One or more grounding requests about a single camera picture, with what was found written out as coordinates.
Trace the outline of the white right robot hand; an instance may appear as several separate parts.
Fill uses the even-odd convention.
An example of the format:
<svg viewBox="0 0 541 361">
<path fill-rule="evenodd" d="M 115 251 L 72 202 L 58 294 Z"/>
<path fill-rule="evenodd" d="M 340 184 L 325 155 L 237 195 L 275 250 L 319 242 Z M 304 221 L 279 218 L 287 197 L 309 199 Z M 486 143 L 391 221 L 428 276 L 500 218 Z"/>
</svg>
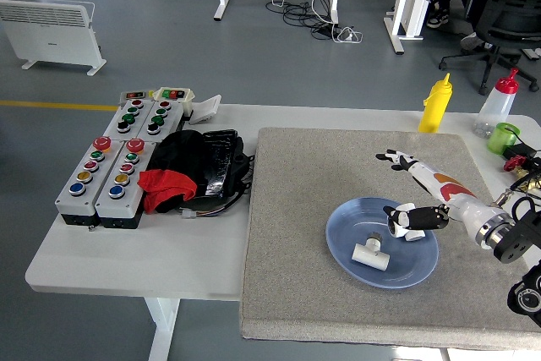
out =
<svg viewBox="0 0 541 361">
<path fill-rule="evenodd" d="M 463 222 L 468 235 L 476 238 L 486 224 L 494 224 L 494 218 L 503 213 L 502 209 L 486 205 L 482 200 L 454 178 L 434 169 L 415 157 L 397 150 L 387 150 L 376 156 L 379 160 L 391 161 L 392 169 L 405 170 L 430 195 L 441 202 L 438 206 L 400 209 L 386 206 L 391 234 L 401 229 L 441 229 L 449 219 Z"/>
</svg>

